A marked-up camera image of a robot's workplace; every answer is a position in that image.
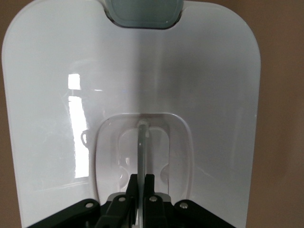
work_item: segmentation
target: metal rod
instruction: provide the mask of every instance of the metal rod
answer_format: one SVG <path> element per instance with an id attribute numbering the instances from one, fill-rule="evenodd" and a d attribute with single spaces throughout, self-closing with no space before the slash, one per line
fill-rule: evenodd
<path id="1" fill-rule="evenodd" d="M 147 138 L 149 138 L 149 123 L 142 119 L 138 123 L 138 141 L 137 141 L 137 182 L 138 182 L 138 224 L 143 228 L 143 188 L 146 176 L 146 154 Z"/>

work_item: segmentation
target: gray translucent lid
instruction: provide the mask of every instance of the gray translucent lid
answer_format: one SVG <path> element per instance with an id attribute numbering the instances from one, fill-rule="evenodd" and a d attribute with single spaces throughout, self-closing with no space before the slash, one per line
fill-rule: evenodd
<path id="1" fill-rule="evenodd" d="M 166 29 L 178 20 L 183 0 L 106 0 L 106 4 L 120 26 Z"/>

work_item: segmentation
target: black clamp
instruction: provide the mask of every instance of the black clamp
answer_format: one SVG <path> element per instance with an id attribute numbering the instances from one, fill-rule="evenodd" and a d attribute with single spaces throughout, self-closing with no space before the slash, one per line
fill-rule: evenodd
<path id="1" fill-rule="evenodd" d="M 138 209 L 137 175 L 132 174 L 126 193 L 115 193 L 100 206 L 94 199 L 82 200 L 29 228 L 131 228 Z M 144 228 L 234 228 L 191 200 L 174 206 L 170 196 L 154 192 L 154 175 L 145 177 Z"/>

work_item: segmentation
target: beige background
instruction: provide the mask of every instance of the beige background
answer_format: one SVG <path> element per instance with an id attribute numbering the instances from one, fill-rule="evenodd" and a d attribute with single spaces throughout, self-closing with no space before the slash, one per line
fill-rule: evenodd
<path id="1" fill-rule="evenodd" d="M 31 0 L 0 2 L 0 43 Z M 247 228 L 304 227 L 304 1 L 210 0 L 253 30 L 262 60 Z M 20 218 L 0 70 L 0 227 Z"/>

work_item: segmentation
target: glossy white surface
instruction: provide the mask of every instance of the glossy white surface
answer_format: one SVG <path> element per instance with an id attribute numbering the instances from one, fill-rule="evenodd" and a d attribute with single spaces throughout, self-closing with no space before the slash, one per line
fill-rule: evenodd
<path id="1" fill-rule="evenodd" d="M 245 227 L 260 56 L 238 15 L 185 1 L 168 30 L 124 29 L 96 0 L 37 0 L 10 25 L 2 65 L 24 227 L 98 199 L 99 128 L 138 113 L 184 120 L 193 149 L 189 198 Z"/>

